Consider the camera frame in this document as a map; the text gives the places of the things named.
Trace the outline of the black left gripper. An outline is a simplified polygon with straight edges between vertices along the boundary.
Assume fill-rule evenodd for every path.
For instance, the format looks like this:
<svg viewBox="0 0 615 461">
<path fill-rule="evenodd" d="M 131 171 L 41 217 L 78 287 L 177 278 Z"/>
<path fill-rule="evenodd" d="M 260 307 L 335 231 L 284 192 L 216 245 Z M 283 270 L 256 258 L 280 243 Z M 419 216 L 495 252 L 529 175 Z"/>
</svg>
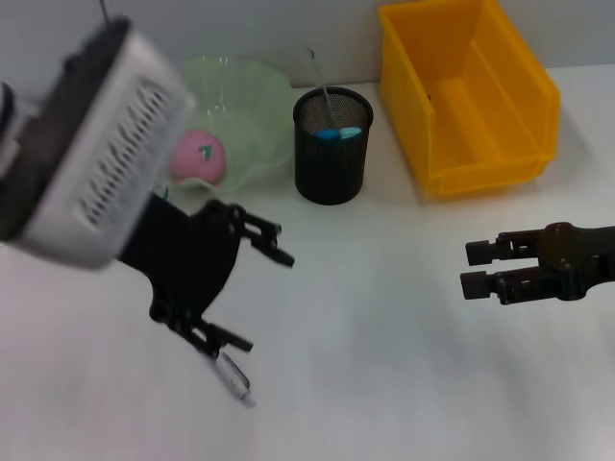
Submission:
<svg viewBox="0 0 615 461">
<path fill-rule="evenodd" d="M 184 340 L 205 355 L 230 345 L 250 352 L 254 344 L 203 320 L 234 267 L 240 239 L 272 261 L 292 268 L 294 257 L 278 246 L 279 224 L 236 204 L 210 200 L 189 215 L 151 194 L 128 243 L 117 260 L 150 280 L 154 299 L 166 304 L 155 318 L 170 323 Z"/>
</svg>

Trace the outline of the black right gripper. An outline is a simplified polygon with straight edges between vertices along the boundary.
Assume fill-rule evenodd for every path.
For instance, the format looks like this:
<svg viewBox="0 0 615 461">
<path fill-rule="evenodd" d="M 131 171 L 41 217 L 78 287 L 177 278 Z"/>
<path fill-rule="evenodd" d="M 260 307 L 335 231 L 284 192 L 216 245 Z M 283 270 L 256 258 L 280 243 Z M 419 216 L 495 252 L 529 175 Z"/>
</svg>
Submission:
<svg viewBox="0 0 615 461">
<path fill-rule="evenodd" d="M 537 257 L 539 238 L 540 267 L 548 274 L 539 267 L 461 274 L 464 299 L 488 299 L 494 294 L 503 305 L 550 298 L 577 301 L 590 288 L 614 281 L 614 227 L 586 229 L 555 223 L 543 231 L 501 232 L 493 242 L 467 243 L 468 264 Z"/>
</svg>

